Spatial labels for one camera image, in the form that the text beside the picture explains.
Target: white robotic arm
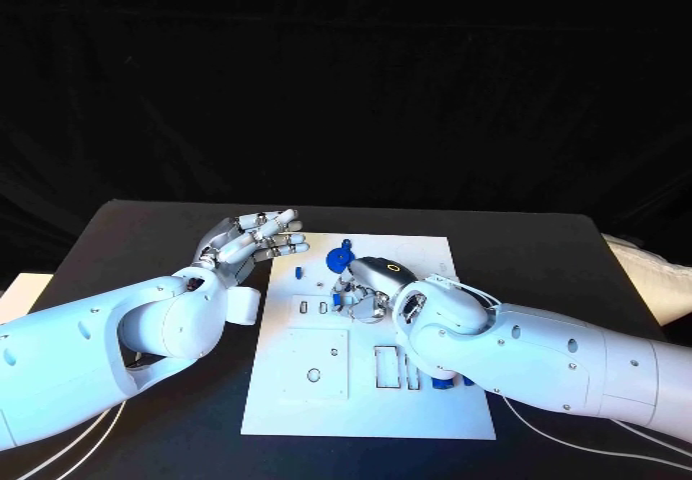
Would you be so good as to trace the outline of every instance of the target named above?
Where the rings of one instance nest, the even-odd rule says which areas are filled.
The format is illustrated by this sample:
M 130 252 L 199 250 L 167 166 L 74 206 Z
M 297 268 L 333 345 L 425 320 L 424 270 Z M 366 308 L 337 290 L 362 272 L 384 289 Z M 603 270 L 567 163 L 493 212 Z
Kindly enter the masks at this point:
M 378 309 L 391 309 L 397 343 L 430 376 L 461 373 L 538 408 L 623 420 L 692 442 L 691 349 L 500 303 L 438 275 L 418 281 L 385 259 L 355 260 L 343 278 L 349 291 L 368 289 Z
M 224 220 L 190 267 L 0 325 L 0 450 L 78 425 L 170 377 L 215 347 L 225 321 L 252 325 L 257 261 L 304 252 L 297 212 Z M 118 339 L 163 358 L 127 368 Z

